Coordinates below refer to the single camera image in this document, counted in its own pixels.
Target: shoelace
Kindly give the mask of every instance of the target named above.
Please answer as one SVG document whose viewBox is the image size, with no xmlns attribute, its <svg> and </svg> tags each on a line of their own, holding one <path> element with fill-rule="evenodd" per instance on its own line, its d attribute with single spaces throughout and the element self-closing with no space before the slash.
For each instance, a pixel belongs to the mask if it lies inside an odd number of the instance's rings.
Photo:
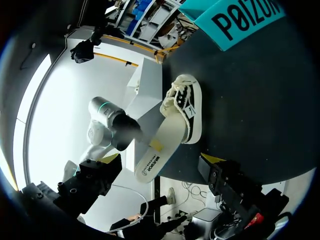
<svg viewBox="0 0 320 240">
<path fill-rule="evenodd" d="M 170 99 L 168 98 L 168 96 L 173 96 L 173 94 L 175 92 L 180 92 L 181 94 L 184 92 L 185 88 L 187 85 L 192 85 L 193 82 L 192 81 L 186 81 L 183 78 L 178 78 L 177 80 L 175 80 L 173 83 L 171 83 L 171 88 L 169 89 L 169 91 L 166 93 L 166 98 L 163 101 L 163 106 L 164 109 L 166 109 L 167 107 L 169 107 L 169 102 Z"/>
</svg>

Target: white floor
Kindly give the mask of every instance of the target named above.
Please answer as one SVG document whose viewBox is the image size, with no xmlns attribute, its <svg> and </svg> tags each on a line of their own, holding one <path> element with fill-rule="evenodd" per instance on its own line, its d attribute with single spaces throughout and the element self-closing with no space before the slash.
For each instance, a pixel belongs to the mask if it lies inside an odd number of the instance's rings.
<svg viewBox="0 0 320 240">
<path fill-rule="evenodd" d="M 206 193 L 209 191 L 209 187 L 207 185 L 192 184 L 192 186 L 189 189 L 191 190 L 193 186 L 198 186 L 201 189 L 201 191 L 204 191 Z M 161 177 L 161 180 L 160 180 L 161 195 L 166 195 L 168 192 L 168 189 L 171 187 L 174 189 L 174 192 L 175 192 L 176 204 L 166 205 L 160 208 L 161 222 L 166 222 L 167 217 L 169 216 L 173 218 L 175 214 L 179 212 L 179 210 L 186 213 L 190 213 L 193 211 L 200 211 L 205 207 L 206 199 L 201 197 L 200 195 L 193 196 L 195 199 L 192 198 L 188 190 L 183 188 L 181 181 L 173 180 L 166 177 Z M 199 189 L 197 187 L 194 187 L 192 190 L 192 193 L 197 195 L 199 193 Z M 167 233 L 164 239 L 165 240 L 182 240 L 184 238 L 177 233 Z"/>
<path fill-rule="evenodd" d="M 294 213 L 295 210 L 299 207 L 301 202 L 304 200 L 304 197 L 306 193 L 308 192 L 308 189 L 310 187 L 310 183 L 313 179 L 315 170 L 310 170 L 306 172 L 305 174 L 302 174 L 300 176 L 297 176 L 295 178 L 289 179 L 285 182 L 275 183 L 275 184 L 269 184 L 263 186 L 262 192 L 266 194 L 273 188 L 277 188 L 283 194 L 289 197 L 289 203 L 283 210 L 283 212 L 291 212 Z M 207 185 L 201 185 L 201 184 L 193 184 L 189 189 L 192 189 L 193 186 L 198 186 L 201 191 L 208 192 L 209 187 Z M 167 217 L 174 217 L 175 214 L 179 212 L 179 210 L 190 213 L 193 211 L 199 211 L 204 208 L 206 199 L 198 196 L 193 196 L 192 198 L 191 194 L 189 194 L 188 190 L 183 188 L 182 182 L 169 179 L 166 177 L 161 177 L 160 179 L 160 192 L 161 195 L 166 195 L 169 188 L 174 188 L 175 191 L 175 198 L 176 198 L 176 204 L 175 205 L 166 205 L 162 206 L 160 208 L 161 212 L 161 222 L 166 222 Z M 199 189 L 195 187 L 192 192 L 194 194 L 199 193 Z M 181 236 L 178 233 L 167 233 L 164 240 L 184 240 L 183 236 Z"/>
</svg>

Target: black table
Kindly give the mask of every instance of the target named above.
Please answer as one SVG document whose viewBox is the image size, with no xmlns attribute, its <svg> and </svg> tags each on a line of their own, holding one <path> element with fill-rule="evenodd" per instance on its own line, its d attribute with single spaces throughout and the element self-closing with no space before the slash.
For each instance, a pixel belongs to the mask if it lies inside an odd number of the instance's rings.
<svg viewBox="0 0 320 240">
<path fill-rule="evenodd" d="M 225 52 L 198 30 L 164 62 L 163 96 L 180 74 L 195 76 L 201 85 L 202 138 L 180 145 L 161 176 L 205 184 L 197 170 L 200 152 L 238 161 L 262 184 L 316 166 L 319 80 L 301 36 L 287 18 Z M 139 120 L 145 131 L 155 133 L 154 126 L 163 121 L 159 106 Z"/>
</svg>

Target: teal sign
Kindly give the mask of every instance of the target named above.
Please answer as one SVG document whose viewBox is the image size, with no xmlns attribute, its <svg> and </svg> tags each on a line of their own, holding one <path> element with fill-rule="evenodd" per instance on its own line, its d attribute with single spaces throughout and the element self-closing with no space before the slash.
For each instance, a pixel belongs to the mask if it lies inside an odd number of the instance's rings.
<svg viewBox="0 0 320 240">
<path fill-rule="evenodd" d="M 226 51 L 283 16 L 285 12 L 276 0 L 220 0 L 195 23 Z"/>
</svg>

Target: white shoe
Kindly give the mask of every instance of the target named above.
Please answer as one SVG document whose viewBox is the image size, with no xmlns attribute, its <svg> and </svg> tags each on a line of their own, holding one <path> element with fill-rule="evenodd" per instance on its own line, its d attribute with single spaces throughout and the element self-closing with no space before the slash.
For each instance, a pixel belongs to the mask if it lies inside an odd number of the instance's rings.
<svg viewBox="0 0 320 240">
<path fill-rule="evenodd" d="M 193 217 L 194 215 L 196 215 L 197 213 L 198 213 L 198 211 L 192 211 L 192 212 L 190 212 L 189 214 L 186 215 L 186 219 L 187 219 L 187 220 L 191 220 L 192 217 Z"/>
<path fill-rule="evenodd" d="M 166 202 L 168 203 L 168 205 L 176 204 L 175 190 L 173 187 L 170 187 L 168 190 Z"/>
<path fill-rule="evenodd" d="M 168 117 L 181 113 L 187 132 L 181 143 L 195 144 L 202 134 L 202 92 L 198 81 L 191 75 L 183 74 L 171 84 L 160 106 L 160 112 Z"/>
</svg>

